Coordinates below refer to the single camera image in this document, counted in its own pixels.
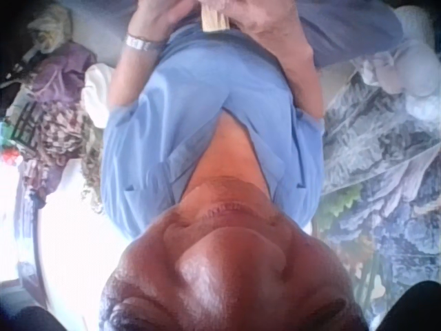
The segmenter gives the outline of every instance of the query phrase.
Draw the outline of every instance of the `silver watch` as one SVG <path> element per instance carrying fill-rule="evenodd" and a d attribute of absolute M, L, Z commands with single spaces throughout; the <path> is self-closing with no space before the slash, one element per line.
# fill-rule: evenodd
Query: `silver watch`
<path fill-rule="evenodd" d="M 140 38 L 136 38 L 128 34 L 125 37 L 125 44 L 131 48 L 134 48 L 135 50 L 155 50 L 161 52 L 165 45 L 167 44 L 167 41 L 148 41 Z"/>

